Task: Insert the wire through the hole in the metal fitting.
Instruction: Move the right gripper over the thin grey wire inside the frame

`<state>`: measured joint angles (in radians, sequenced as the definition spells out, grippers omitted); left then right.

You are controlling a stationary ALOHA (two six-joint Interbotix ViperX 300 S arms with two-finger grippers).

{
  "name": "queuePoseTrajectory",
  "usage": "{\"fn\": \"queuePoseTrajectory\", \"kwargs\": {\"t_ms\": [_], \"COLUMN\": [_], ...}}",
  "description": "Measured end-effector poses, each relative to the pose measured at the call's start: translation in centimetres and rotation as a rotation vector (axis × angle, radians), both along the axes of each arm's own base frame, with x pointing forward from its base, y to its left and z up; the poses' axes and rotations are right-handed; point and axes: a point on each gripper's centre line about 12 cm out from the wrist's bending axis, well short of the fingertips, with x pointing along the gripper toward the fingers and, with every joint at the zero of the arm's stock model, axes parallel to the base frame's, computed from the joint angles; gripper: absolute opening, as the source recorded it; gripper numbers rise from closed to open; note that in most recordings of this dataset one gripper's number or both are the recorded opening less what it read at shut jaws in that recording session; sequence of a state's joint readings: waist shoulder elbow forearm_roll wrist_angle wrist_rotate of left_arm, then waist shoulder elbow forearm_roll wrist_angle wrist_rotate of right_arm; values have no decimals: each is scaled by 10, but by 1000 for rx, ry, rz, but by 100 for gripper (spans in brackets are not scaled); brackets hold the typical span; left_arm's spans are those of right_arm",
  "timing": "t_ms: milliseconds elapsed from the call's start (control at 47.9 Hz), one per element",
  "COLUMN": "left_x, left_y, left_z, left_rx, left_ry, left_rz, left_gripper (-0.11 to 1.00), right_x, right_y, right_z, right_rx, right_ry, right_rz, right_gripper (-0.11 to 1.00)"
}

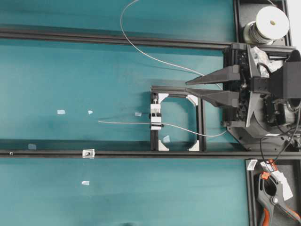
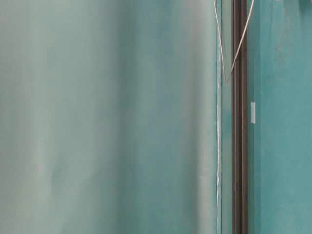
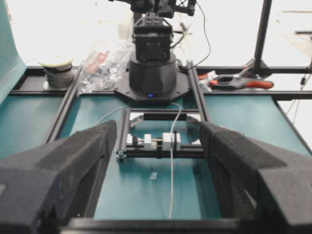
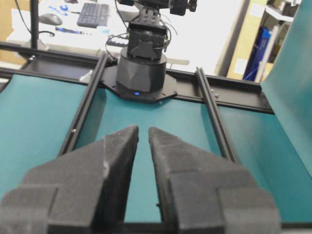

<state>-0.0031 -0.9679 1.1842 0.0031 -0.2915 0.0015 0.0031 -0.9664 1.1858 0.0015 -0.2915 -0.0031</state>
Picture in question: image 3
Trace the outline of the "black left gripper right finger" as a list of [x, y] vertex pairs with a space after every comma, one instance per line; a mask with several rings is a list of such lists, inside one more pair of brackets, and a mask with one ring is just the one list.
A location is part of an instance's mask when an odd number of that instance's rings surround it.
[[199, 139], [210, 167], [227, 234], [309, 234], [312, 160], [209, 122]]

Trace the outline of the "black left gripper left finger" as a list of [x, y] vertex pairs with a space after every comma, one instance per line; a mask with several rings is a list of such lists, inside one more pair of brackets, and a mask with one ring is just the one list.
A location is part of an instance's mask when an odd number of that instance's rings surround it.
[[81, 181], [107, 164], [117, 138], [109, 120], [67, 138], [0, 160], [0, 231], [36, 234], [42, 221], [64, 220]]

